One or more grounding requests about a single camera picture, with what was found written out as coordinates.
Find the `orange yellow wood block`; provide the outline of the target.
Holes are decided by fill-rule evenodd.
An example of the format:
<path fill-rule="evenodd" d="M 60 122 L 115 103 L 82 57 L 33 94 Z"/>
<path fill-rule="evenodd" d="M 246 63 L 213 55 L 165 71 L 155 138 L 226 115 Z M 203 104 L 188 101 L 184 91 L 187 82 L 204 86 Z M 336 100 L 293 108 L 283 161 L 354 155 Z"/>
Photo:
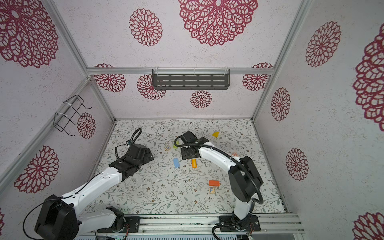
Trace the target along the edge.
<path fill-rule="evenodd" d="M 192 167 L 194 169 L 197 168 L 197 160 L 196 159 L 192 159 Z"/>

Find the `light blue wood block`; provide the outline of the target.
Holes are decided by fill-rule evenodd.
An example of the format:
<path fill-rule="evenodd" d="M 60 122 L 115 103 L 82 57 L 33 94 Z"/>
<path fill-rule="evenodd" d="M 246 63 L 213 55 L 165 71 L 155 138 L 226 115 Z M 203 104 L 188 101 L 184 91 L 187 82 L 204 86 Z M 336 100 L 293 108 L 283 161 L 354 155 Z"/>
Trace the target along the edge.
<path fill-rule="evenodd" d="M 175 167 L 176 169 L 180 168 L 179 159 L 174 158 L 174 159 L 173 159 L 173 163 L 174 163 L 174 167 Z"/>

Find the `red orange wood block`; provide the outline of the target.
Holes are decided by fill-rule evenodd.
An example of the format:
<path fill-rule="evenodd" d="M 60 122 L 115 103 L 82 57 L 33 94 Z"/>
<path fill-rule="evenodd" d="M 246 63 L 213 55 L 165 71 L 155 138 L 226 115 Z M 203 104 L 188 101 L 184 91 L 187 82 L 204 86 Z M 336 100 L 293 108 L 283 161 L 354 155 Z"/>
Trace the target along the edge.
<path fill-rule="evenodd" d="M 220 186 L 220 182 L 216 180 L 209 180 L 209 186 L 218 188 Z"/>

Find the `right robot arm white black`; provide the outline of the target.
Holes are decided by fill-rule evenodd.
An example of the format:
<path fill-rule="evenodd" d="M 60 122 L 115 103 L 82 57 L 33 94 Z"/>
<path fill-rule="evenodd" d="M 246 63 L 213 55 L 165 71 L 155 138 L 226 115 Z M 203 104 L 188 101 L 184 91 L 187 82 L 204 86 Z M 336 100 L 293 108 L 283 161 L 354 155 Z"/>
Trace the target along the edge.
<path fill-rule="evenodd" d="M 255 204 L 263 204 L 261 193 L 263 180 L 254 161 L 244 156 L 235 157 L 219 149 L 208 139 L 197 138 L 188 131 L 176 137 L 174 145 L 181 149 L 183 160 L 202 158 L 226 171 L 230 187 L 236 198 L 233 216 L 236 221 L 242 221 L 253 212 Z"/>

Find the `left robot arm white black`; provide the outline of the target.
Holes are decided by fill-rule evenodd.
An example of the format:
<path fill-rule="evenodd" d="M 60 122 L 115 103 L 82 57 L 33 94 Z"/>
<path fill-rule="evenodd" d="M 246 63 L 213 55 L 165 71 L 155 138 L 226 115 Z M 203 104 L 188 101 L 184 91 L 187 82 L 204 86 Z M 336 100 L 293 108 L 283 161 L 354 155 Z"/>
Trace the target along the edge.
<path fill-rule="evenodd" d="M 51 195 L 37 207 L 40 213 L 35 233 L 42 240 L 73 240 L 78 235 L 98 229 L 124 228 L 124 214 L 115 207 L 81 216 L 84 208 L 115 185 L 132 177 L 154 157 L 151 150 L 140 144 L 130 144 L 122 157 L 110 163 L 88 182 L 60 197 Z"/>

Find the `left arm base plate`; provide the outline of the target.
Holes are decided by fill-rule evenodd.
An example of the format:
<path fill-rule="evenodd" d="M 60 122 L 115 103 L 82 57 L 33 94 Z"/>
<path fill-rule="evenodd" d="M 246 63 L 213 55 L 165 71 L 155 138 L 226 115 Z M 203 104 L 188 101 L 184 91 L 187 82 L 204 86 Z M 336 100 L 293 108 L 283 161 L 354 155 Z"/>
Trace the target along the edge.
<path fill-rule="evenodd" d="M 117 217 L 113 225 L 109 228 L 98 229 L 98 234 L 111 234 L 111 233 L 137 233 L 139 231 L 141 217 L 125 216 L 124 220 L 122 217 Z"/>

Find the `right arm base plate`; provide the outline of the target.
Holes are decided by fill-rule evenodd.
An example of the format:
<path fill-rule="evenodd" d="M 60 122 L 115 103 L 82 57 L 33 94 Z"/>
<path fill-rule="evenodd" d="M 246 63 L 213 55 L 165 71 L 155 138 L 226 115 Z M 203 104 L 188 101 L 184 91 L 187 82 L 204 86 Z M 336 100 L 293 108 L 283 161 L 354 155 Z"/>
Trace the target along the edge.
<path fill-rule="evenodd" d="M 239 220 L 234 216 L 219 216 L 221 232 L 260 232 L 261 224 L 256 215 L 252 215 L 246 220 Z"/>

